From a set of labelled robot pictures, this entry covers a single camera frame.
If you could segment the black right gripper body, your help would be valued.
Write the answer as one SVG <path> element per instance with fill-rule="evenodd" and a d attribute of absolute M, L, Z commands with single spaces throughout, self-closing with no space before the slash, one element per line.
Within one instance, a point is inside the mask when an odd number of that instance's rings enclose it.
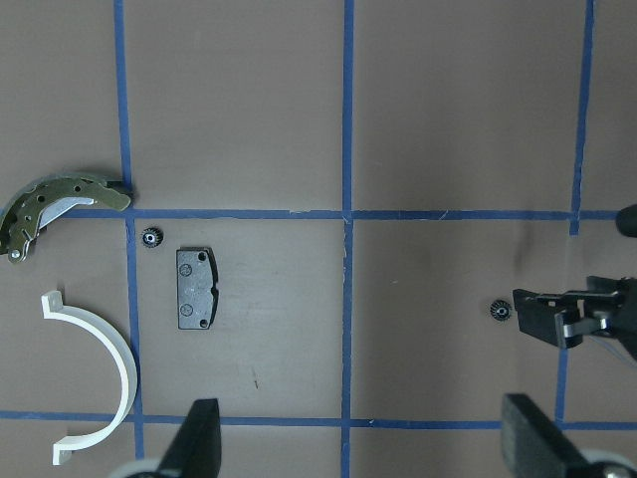
<path fill-rule="evenodd" d="M 636 358 L 636 279 L 586 278 L 582 336 L 618 341 Z"/>

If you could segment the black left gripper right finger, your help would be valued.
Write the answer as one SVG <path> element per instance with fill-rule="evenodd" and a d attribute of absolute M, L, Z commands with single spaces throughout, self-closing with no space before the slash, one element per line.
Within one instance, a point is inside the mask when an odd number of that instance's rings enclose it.
<path fill-rule="evenodd" d="M 513 477 L 585 477 L 588 461 L 522 393 L 502 400 L 501 450 Z"/>

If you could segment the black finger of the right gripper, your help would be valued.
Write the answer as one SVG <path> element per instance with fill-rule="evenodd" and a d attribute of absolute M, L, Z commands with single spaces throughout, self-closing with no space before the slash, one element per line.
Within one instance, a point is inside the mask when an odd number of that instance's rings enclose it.
<path fill-rule="evenodd" d="M 583 342 L 582 334 L 567 329 L 582 320 L 577 303 L 585 296 L 584 291 L 541 294 L 514 289 L 520 331 L 557 348 L 577 347 Z"/>

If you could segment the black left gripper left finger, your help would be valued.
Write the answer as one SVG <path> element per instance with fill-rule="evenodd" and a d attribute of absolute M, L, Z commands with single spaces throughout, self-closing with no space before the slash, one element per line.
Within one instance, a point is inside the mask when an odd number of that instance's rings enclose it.
<path fill-rule="evenodd" d="M 216 398 L 193 402 L 159 465 L 159 477 L 209 477 L 219 475 L 222 438 Z"/>

